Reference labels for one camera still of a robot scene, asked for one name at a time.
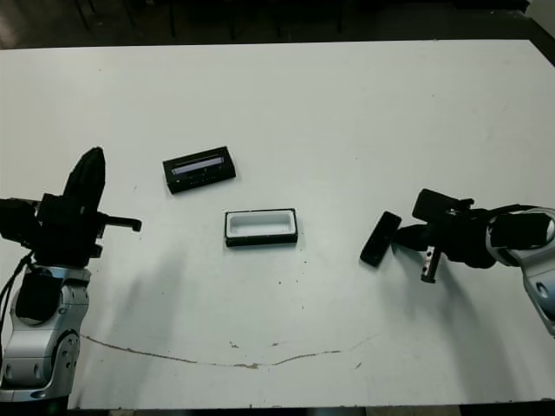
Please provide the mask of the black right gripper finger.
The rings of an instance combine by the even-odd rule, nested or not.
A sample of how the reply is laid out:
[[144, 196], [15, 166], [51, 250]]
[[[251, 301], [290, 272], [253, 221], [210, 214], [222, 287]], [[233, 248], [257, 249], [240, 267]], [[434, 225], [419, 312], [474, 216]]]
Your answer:
[[428, 243], [425, 241], [421, 241], [419, 239], [416, 240], [402, 240], [402, 239], [395, 239], [394, 244], [403, 247], [407, 250], [413, 250], [417, 252], [423, 252], [428, 250]]
[[428, 224], [413, 224], [397, 230], [395, 243], [429, 243], [433, 239], [433, 232]]

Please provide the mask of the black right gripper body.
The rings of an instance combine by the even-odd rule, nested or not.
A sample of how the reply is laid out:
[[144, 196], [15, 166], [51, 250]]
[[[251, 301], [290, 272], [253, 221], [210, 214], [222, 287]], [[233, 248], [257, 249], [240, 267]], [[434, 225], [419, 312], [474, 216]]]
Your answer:
[[486, 248], [490, 211], [473, 209], [470, 201], [418, 204], [418, 218], [430, 226], [433, 239], [425, 251], [421, 280], [434, 283], [442, 255], [475, 269], [489, 269], [496, 260]]

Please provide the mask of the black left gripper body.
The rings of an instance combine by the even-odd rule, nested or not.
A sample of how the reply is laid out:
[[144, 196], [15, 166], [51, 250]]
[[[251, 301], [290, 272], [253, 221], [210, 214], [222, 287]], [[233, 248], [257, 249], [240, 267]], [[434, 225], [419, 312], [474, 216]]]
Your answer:
[[141, 231], [137, 218], [110, 216], [98, 205], [70, 196], [44, 194], [37, 213], [40, 231], [34, 246], [36, 261], [45, 266], [85, 267], [99, 258], [103, 247], [97, 240], [105, 228], [117, 226]]

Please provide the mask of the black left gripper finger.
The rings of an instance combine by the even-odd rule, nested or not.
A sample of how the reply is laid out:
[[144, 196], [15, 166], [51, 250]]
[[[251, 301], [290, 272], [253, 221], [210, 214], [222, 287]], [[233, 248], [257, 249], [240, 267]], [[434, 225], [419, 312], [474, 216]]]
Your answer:
[[86, 159], [86, 155], [87, 153], [91, 150], [89, 149], [87, 152], [85, 152], [81, 158], [79, 159], [79, 161], [77, 162], [77, 164], [75, 165], [74, 169], [71, 171], [71, 173], [69, 174], [69, 178], [68, 181], [65, 185], [64, 188], [64, 196], [65, 197], [71, 197], [71, 198], [77, 198], [78, 201], [80, 203], [82, 203], [82, 205], [87, 208], [89, 211], [92, 211], [90, 209], [89, 206], [87, 206], [87, 202], [86, 202], [86, 198], [84, 195], [84, 187], [83, 187], [83, 183], [82, 183], [82, 179], [83, 179], [83, 165], [84, 165], [84, 161]]
[[101, 147], [94, 147], [87, 153], [83, 169], [82, 183], [87, 206], [97, 211], [106, 180], [106, 160]]

